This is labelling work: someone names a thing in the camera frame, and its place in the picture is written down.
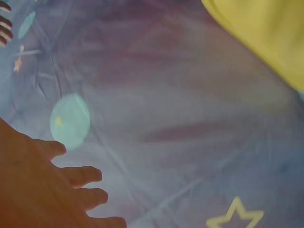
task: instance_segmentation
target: circle print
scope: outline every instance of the circle print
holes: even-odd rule
[[[25,19],[24,22],[21,24],[18,34],[18,39],[21,39],[25,36],[25,34],[28,32],[29,28],[34,22],[34,19],[36,17],[36,12],[31,12]]]
[[[50,127],[54,140],[67,149],[79,147],[90,129],[90,113],[85,101],[77,94],[62,97],[54,106]]]

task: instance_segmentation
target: orange star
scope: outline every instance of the orange star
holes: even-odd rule
[[[19,72],[20,67],[22,66],[21,56],[15,61],[14,71]]]

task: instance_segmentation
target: finger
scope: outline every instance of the finger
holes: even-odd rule
[[[7,11],[7,12],[11,12],[10,6],[3,1],[0,1],[0,9]]]
[[[99,228],[127,228],[127,223],[121,217],[92,218]]]
[[[76,198],[84,206],[85,210],[105,204],[108,201],[108,193],[102,189],[74,189]]]
[[[44,141],[35,139],[35,143],[41,147],[43,153],[50,160],[67,152],[66,147],[57,141]]]
[[[0,45],[2,47],[5,47],[8,44],[8,42],[6,41],[5,38],[3,38],[2,36],[0,36]]]
[[[92,166],[59,168],[61,173],[74,188],[81,188],[84,185],[102,180],[99,169]]]
[[[11,21],[7,20],[6,18],[4,18],[2,16],[0,16],[0,25],[2,25],[3,27],[5,27],[7,29],[11,29],[11,27],[13,26]]]
[[[12,32],[9,29],[3,27],[2,25],[0,25],[0,36],[2,36],[3,38],[9,41],[13,39]]]

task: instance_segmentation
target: yellow cloth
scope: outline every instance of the yellow cloth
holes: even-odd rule
[[[304,91],[304,0],[202,0],[232,35]]]

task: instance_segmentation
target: star print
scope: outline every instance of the star print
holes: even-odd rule
[[[15,71],[15,72],[16,72],[16,71],[19,72],[21,65],[22,65],[22,60],[21,60],[21,57],[19,57],[19,58],[15,61],[14,71]]]
[[[60,126],[61,125],[61,118],[57,117],[55,122],[56,122],[56,126]]]
[[[237,212],[241,220],[251,220],[246,228],[254,228],[262,219],[264,212],[262,210],[246,211],[239,197],[235,197],[226,213],[226,215],[209,218],[206,221],[208,228],[221,228],[221,224],[228,223],[234,212]]]

